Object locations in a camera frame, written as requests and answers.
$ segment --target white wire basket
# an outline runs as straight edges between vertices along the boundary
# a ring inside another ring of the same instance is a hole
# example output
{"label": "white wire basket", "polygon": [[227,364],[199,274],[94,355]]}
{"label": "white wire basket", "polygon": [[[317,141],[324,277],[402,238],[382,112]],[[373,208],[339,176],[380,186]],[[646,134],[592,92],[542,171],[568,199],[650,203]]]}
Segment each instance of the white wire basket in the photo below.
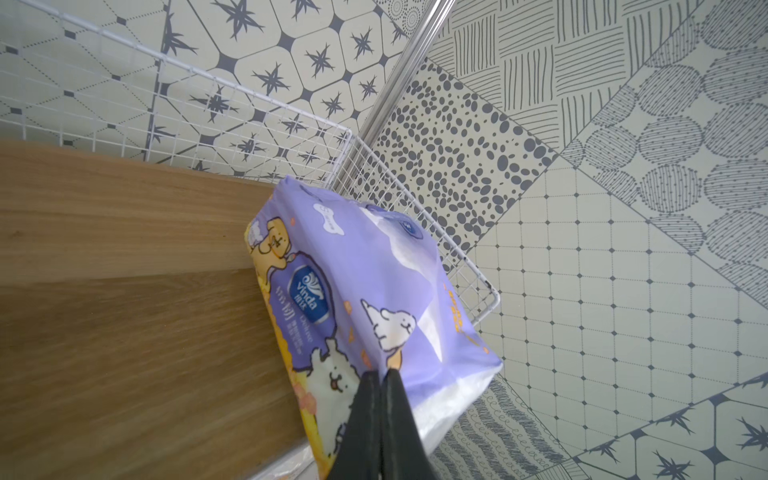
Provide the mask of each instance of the white wire basket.
{"label": "white wire basket", "polygon": [[499,304],[436,215],[348,127],[179,61],[173,45],[155,51],[36,0],[3,1],[0,41],[0,137],[268,183],[292,175],[403,212],[438,242],[474,324]]}

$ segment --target vinda logo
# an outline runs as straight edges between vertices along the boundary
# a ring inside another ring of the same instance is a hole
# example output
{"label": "vinda logo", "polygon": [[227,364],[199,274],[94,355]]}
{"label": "vinda logo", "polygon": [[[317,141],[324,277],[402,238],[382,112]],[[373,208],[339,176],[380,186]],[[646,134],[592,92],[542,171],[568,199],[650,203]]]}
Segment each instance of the vinda logo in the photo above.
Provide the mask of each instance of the vinda logo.
{"label": "vinda logo", "polygon": [[401,226],[401,227],[402,227],[402,229],[403,229],[403,230],[405,230],[405,231],[406,231],[406,233],[407,233],[408,235],[410,235],[411,237],[413,237],[413,238],[417,238],[417,239],[419,239],[419,240],[421,240],[422,238],[424,238],[424,236],[422,235],[422,232],[421,232],[421,230],[420,230],[420,229],[419,229],[419,228],[418,228],[416,225],[414,225],[414,224],[411,222],[411,220],[400,220],[400,226]]}
{"label": "vinda logo", "polygon": [[290,295],[310,323],[320,323],[329,317],[326,290],[311,266],[302,266],[293,272]]}

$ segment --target white cartoon dog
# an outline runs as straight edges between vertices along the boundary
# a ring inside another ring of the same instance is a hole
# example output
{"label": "white cartoon dog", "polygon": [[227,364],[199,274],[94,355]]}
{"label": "white cartoon dog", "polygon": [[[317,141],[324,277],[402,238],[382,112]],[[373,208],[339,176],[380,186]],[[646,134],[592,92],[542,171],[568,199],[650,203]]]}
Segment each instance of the white cartoon dog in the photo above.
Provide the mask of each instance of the white cartoon dog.
{"label": "white cartoon dog", "polygon": [[381,310],[370,305],[365,300],[360,300],[362,307],[366,309],[368,319],[373,324],[373,332],[379,339],[379,345],[385,352],[398,349],[411,336],[416,326],[416,318],[408,312],[392,312],[386,308]]}
{"label": "white cartoon dog", "polygon": [[317,430],[323,440],[323,453],[329,457],[339,451],[346,421],[360,379],[346,355],[336,348],[336,339],[326,339],[328,354],[312,351],[312,371],[306,377],[307,390],[317,401]]}

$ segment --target patterned tile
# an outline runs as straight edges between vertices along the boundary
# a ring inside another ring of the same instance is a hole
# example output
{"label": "patterned tile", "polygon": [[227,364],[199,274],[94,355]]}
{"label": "patterned tile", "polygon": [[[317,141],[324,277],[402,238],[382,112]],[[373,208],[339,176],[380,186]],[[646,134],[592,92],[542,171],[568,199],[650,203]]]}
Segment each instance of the patterned tile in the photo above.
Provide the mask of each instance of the patterned tile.
{"label": "patterned tile", "polygon": [[560,151],[644,62],[690,48],[700,3],[458,0],[428,57]]}
{"label": "patterned tile", "polygon": [[[501,376],[491,381],[431,456],[445,480],[527,478],[567,459],[568,454]],[[574,480],[586,478],[583,472],[576,475],[581,472],[576,465],[568,465],[568,471],[574,472]]]}
{"label": "patterned tile", "polygon": [[767,22],[757,0],[700,6],[565,155],[766,307]]}
{"label": "patterned tile", "polygon": [[413,35],[431,4],[429,0],[376,0],[376,3],[407,35]]}
{"label": "patterned tile", "polygon": [[592,478],[754,479],[768,475],[768,373],[574,457]]}
{"label": "patterned tile", "polygon": [[472,253],[482,335],[572,455],[768,369],[764,308],[563,159]]}
{"label": "patterned tile", "polygon": [[573,459],[568,459],[561,464],[539,472],[531,478],[536,480],[590,480],[589,476]]}
{"label": "patterned tile", "polygon": [[557,157],[429,61],[375,150],[464,249]]}
{"label": "patterned tile", "polygon": [[[408,41],[370,0],[55,6],[353,131]],[[8,23],[3,40],[13,46],[21,37],[22,43],[0,54],[8,86],[0,119],[18,124],[23,115],[32,127],[48,130],[31,131],[30,139],[91,149],[95,137],[101,153],[261,180],[287,174],[319,180],[340,154],[336,129],[326,134],[329,126],[311,118],[276,111],[226,85],[99,41],[97,34],[65,26],[65,39],[51,41],[58,23],[31,9],[25,21],[35,28],[16,35],[11,20],[2,16]],[[26,88],[16,72],[39,81]],[[62,125],[66,135],[59,134]],[[19,136],[15,125],[3,127]]]}

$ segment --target plastic packaging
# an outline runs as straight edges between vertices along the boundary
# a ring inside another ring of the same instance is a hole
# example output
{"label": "plastic packaging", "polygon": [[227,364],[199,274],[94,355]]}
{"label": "plastic packaging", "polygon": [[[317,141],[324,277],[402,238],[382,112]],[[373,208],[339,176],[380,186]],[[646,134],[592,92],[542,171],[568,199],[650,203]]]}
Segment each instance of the plastic packaging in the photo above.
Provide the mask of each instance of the plastic packaging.
{"label": "plastic packaging", "polygon": [[430,453],[501,369],[408,216],[288,177],[245,239],[320,478],[363,372],[400,371]]}
{"label": "plastic packaging", "polygon": [[309,444],[291,449],[249,480],[317,480],[317,468]]}

